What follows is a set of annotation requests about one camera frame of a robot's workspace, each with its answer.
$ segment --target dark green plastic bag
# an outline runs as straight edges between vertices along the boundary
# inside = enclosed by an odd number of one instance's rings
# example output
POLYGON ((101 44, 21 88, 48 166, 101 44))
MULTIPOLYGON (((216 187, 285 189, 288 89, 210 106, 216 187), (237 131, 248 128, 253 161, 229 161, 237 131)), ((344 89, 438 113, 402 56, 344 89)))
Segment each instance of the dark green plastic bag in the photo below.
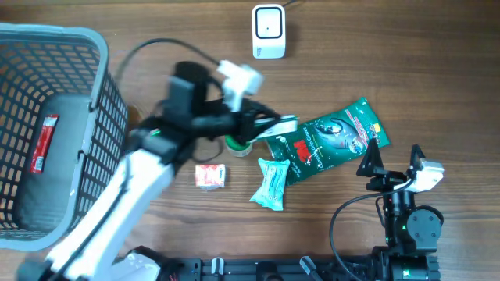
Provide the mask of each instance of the dark green plastic bag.
POLYGON ((287 186, 363 156, 371 138, 379 148, 390 144, 365 98, 298 126, 297 131, 266 139, 276 161, 290 160, 287 186))

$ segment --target red package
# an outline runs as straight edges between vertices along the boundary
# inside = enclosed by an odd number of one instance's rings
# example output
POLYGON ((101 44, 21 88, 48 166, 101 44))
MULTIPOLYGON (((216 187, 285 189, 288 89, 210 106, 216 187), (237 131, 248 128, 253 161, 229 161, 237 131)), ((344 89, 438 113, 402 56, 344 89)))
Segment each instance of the red package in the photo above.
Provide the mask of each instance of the red package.
POLYGON ((55 124, 59 119, 57 114, 49 114, 44 119, 44 125, 41 128, 40 137, 38 138, 37 147, 34 149, 33 158, 31 159, 30 173, 41 173, 43 170, 45 157, 47 157, 48 147, 54 134, 55 124))
POLYGON ((196 165, 195 182, 196 187, 203 190, 212 190, 224 187, 226 181, 226 166, 219 165, 196 165))

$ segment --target tabletop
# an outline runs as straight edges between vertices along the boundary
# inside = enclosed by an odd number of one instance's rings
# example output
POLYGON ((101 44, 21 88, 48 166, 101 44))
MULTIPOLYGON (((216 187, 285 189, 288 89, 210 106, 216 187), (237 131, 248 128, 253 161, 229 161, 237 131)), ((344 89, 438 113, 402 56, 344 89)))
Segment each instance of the tabletop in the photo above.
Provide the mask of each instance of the tabletop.
MULTIPOLYGON (((416 196, 417 204, 432 205, 445 217, 437 252, 443 279, 498 278, 500 3, 298 2, 287 7, 285 58, 256 60, 251 21, 256 1, 137 2, 6 1, 0 21, 90 27, 109 44, 112 72, 139 42, 188 41, 216 58, 261 71, 266 81, 254 99, 301 122, 367 98, 391 139, 381 149, 387 169, 404 171, 415 143, 445 167, 441 183, 416 196)), ((136 119, 166 96, 167 78, 181 60, 206 63, 164 44, 134 58, 120 91, 137 109, 136 119)), ((216 148, 200 140, 197 155, 210 156, 216 148)), ((367 194, 368 179, 355 175, 360 159, 289 187, 284 211, 273 212, 248 201, 263 180, 258 158, 272 159, 266 145, 257 144, 245 158, 225 151, 212 162, 229 169, 227 186, 210 192, 195 187, 195 164, 186 164, 151 203, 122 252, 144 245, 169 257, 331 255, 332 214, 343 202, 367 194)), ((384 245, 373 200, 345 209, 335 232, 342 254, 367 254, 384 245)), ((24 257, 0 251, 0 279, 12 279, 24 257)))

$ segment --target teal package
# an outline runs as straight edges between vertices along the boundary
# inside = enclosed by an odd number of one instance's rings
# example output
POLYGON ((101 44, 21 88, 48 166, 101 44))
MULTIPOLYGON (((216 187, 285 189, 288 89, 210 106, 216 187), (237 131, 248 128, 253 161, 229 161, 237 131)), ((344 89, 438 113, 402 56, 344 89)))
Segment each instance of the teal package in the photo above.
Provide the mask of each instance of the teal package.
POLYGON ((286 185, 365 154, 375 138, 380 148, 391 142, 368 101, 359 101, 298 126, 297 131, 266 139, 276 161, 290 160, 286 185))
POLYGON ((259 159, 260 169, 264 175, 262 186, 255 192, 250 202, 257 202, 274 211, 283 211, 284 184, 290 161, 266 161, 259 159))

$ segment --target plastic basket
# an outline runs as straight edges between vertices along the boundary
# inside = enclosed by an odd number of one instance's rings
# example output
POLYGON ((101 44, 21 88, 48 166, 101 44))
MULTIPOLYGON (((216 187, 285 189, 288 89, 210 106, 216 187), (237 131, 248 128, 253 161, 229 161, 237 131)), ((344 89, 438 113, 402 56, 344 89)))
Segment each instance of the plastic basket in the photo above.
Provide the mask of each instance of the plastic basket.
POLYGON ((37 251, 78 224, 122 153, 127 107, 93 30, 0 23, 0 247, 37 251), (30 163, 59 114, 42 174, 30 163))

